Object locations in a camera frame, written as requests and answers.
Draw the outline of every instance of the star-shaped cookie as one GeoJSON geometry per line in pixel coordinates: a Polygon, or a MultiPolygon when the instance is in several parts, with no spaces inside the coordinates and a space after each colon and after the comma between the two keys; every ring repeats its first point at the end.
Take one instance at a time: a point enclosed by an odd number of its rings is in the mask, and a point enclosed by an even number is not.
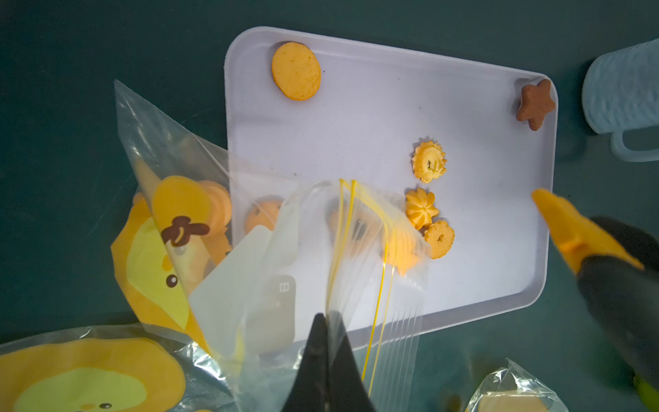
{"type": "Polygon", "coordinates": [[[538,86],[528,84],[522,87],[522,104],[517,111],[517,120],[529,121],[532,131],[537,131],[547,113],[554,111],[556,103],[549,96],[552,90],[551,80],[544,79],[538,86]]]}

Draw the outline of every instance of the cartoon eye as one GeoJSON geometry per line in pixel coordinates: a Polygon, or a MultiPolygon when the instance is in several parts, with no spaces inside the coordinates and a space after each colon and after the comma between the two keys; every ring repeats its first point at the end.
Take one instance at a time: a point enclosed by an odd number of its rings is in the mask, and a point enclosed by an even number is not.
{"type": "Polygon", "coordinates": [[[165,283],[169,287],[175,287],[176,285],[179,284],[179,279],[176,277],[176,275],[169,275],[169,276],[167,276],[167,280],[165,280],[165,283]]]}

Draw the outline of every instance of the cartoon face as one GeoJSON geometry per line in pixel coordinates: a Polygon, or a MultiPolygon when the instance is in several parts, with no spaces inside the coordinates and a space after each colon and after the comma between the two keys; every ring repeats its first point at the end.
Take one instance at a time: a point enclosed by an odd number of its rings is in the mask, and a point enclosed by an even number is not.
{"type": "Polygon", "coordinates": [[[190,316],[188,300],[152,218],[147,219],[135,233],[126,262],[126,278],[141,294],[161,307],[181,329],[186,328],[190,316]]]}
{"type": "MultiPolygon", "coordinates": [[[[214,267],[202,240],[214,221],[214,205],[200,183],[183,176],[164,178],[151,199],[154,222],[187,295],[214,267]]],[[[222,213],[218,224],[223,220],[222,213]]]]}
{"type": "Polygon", "coordinates": [[[165,412],[183,397],[181,366],[145,338],[80,339],[0,357],[0,410],[165,412]]]}
{"type": "Polygon", "coordinates": [[[143,196],[136,196],[111,250],[115,279],[138,319],[187,334],[208,351],[143,196]]]}
{"type": "Polygon", "coordinates": [[[14,412],[124,411],[146,400],[136,378],[98,368],[77,368],[51,376],[26,389],[14,412]]]}

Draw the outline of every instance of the ziplock bag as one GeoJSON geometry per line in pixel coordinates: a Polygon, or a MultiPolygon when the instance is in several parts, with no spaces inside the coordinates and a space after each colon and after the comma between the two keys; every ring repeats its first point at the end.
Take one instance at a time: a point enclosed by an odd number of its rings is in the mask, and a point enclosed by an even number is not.
{"type": "Polygon", "coordinates": [[[2,411],[234,410],[217,363],[199,345],[149,333],[141,324],[5,343],[0,372],[2,411]]]}
{"type": "Polygon", "coordinates": [[[485,377],[466,412],[568,412],[556,393],[508,359],[485,377]]]}
{"type": "Polygon", "coordinates": [[[428,260],[404,198],[355,181],[300,188],[188,132],[121,83],[115,91],[119,136],[171,284],[183,287],[200,327],[193,338],[238,406],[281,409],[312,319],[325,312],[330,361],[342,319],[376,407],[404,410],[428,260]]]}

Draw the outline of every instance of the cookie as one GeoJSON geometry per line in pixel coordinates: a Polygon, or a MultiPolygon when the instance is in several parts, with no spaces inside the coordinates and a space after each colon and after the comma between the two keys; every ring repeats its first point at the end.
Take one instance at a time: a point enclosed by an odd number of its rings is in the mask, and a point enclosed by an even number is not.
{"type": "Polygon", "coordinates": [[[289,99],[307,100],[320,87],[320,64],[309,47],[288,42],[272,57],[272,77],[289,99]]]}
{"type": "Polygon", "coordinates": [[[426,230],[424,239],[430,244],[430,257],[439,259],[451,250],[455,231],[445,220],[436,221],[426,230]]]}
{"type": "Polygon", "coordinates": [[[422,188],[415,191],[409,191],[405,194],[405,214],[412,222],[416,230],[429,226],[432,218],[440,214],[440,211],[433,205],[435,203],[435,194],[427,192],[422,188]]]}
{"type": "Polygon", "coordinates": [[[417,179],[423,183],[430,183],[432,179],[446,173],[446,153],[435,142],[423,142],[414,150],[412,157],[412,171],[417,179]]]}
{"type": "MultiPolygon", "coordinates": [[[[345,225],[345,218],[347,217],[348,207],[343,209],[344,221],[341,225],[345,225]]],[[[327,218],[329,230],[333,236],[336,236],[339,229],[339,208],[336,208],[327,218]]],[[[345,236],[345,246],[343,252],[348,256],[356,256],[366,250],[374,241],[380,232],[380,221],[370,216],[364,210],[359,210],[352,216],[349,232],[345,236]]]]}
{"type": "Polygon", "coordinates": [[[247,218],[245,219],[245,235],[250,233],[258,225],[265,226],[269,230],[274,230],[280,208],[280,200],[259,202],[247,214],[247,218]]]}
{"type": "Polygon", "coordinates": [[[522,87],[522,102],[517,110],[518,121],[529,121],[532,131],[537,131],[544,122],[544,117],[556,109],[556,103],[552,100],[551,80],[544,79],[538,86],[528,84],[522,87]]]}
{"type": "Polygon", "coordinates": [[[142,202],[143,200],[146,201],[146,199],[144,198],[144,195],[142,194],[142,192],[137,192],[132,197],[132,205],[135,206],[136,204],[138,204],[139,202],[142,202]]]}
{"type": "Polygon", "coordinates": [[[203,180],[199,182],[206,190],[213,206],[213,214],[209,222],[209,235],[224,233],[224,229],[231,220],[231,198],[229,191],[219,183],[203,180]]]}
{"type": "Polygon", "coordinates": [[[391,231],[383,245],[382,260],[396,269],[401,276],[418,263],[415,253],[416,239],[404,229],[391,231]]]}
{"type": "Polygon", "coordinates": [[[208,254],[210,254],[211,259],[215,266],[219,265],[222,260],[233,250],[229,239],[227,238],[227,228],[224,227],[219,233],[215,235],[206,235],[202,236],[202,241],[208,254]]]}

